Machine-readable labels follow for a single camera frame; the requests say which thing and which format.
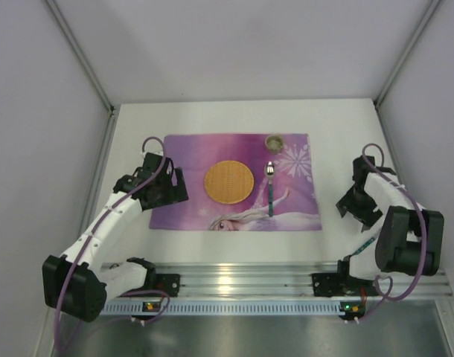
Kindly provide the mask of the speckled ceramic cup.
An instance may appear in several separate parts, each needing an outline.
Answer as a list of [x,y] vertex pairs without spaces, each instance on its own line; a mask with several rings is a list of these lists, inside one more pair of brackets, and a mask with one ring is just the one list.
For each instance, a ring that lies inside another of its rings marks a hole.
[[268,135],[265,139],[265,147],[269,154],[278,155],[284,148],[284,139],[281,135]]

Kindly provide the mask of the spoon with teal handle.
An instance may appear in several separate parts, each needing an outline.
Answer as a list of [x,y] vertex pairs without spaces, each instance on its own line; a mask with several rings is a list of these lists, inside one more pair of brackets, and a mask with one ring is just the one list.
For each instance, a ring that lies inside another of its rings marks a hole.
[[273,178],[275,177],[275,164],[272,161],[268,161],[264,167],[264,174],[267,178],[268,183],[268,214],[269,217],[273,217],[274,207],[273,207]]

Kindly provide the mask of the purple printed placemat cloth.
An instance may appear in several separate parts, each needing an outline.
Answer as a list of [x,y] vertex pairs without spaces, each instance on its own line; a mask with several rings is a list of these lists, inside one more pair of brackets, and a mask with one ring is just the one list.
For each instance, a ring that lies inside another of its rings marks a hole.
[[[168,135],[167,155],[183,170],[189,199],[153,210],[150,228],[175,231],[319,231],[322,228],[313,184],[310,141],[306,134],[281,134],[284,148],[271,155],[267,134]],[[250,196],[234,205],[205,192],[207,170],[220,161],[244,163],[253,173]],[[275,164],[273,217],[268,214],[264,167]]]

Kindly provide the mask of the round woven bamboo plate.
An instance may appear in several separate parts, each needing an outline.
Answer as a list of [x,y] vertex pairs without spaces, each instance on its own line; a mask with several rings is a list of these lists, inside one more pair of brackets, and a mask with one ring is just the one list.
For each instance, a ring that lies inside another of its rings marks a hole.
[[254,185],[252,171],[240,161],[217,162],[204,177],[205,192],[212,200],[224,205],[244,201],[252,193]]

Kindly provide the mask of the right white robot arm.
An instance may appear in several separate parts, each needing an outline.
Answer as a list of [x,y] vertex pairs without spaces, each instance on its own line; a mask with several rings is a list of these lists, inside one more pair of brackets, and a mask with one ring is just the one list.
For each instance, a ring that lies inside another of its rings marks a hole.
[[353,161],[353,185],[336,203],[340,216],[361,223],[365,242],[337,264],[345,280],[369,280],[388,273],[414,277],[438,272],[444,216],[410,198],[389,167],[378,167],[374,157]]

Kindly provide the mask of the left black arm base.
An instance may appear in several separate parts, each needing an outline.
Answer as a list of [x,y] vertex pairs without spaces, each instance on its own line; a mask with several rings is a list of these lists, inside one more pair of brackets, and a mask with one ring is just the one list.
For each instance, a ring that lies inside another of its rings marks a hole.
[[181,276],[179,274],[157,274],[152,283],[136,289],[141,293],[141,296],[162,296],[159,292],[164,292],[169,297],[175,298],[179,294],[181,286]]

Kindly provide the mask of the fork with teal handle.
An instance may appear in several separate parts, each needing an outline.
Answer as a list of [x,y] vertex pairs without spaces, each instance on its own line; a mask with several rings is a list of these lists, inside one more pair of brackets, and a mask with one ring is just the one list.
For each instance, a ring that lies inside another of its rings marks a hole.
[[358,255],[360,253],[362,253],[368,246],[370,246],[374,241],[376,240],[375,237],[372,237],[370,239],[368,239],[367,241],[365,241],[360,247],[358,247],[357,250],[354,251],[354,253],[352,253],[352,256],[354,255]]

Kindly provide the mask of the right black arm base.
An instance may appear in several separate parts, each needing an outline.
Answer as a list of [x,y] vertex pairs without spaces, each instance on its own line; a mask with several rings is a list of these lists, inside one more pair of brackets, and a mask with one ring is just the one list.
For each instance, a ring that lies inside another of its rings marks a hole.
[[362,293],[367,298],[379,295],[370,280],[343,277],[333,272],[315,273],[311,278],[313,295],[318,298],[360,297]]

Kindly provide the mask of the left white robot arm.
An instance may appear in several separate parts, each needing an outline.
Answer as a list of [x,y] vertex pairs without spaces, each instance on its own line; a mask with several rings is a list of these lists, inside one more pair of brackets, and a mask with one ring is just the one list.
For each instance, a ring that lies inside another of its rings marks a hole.
[[94,321],[106,303],[130,292],[152,294],[156,267],[131,257],[103,270],[107,254],[147,210],[188,200],[182,169],[171,158],[147,152],[143,164],[122,176],[94,222],[60,256],[42,264],[45,304],[84,322]]

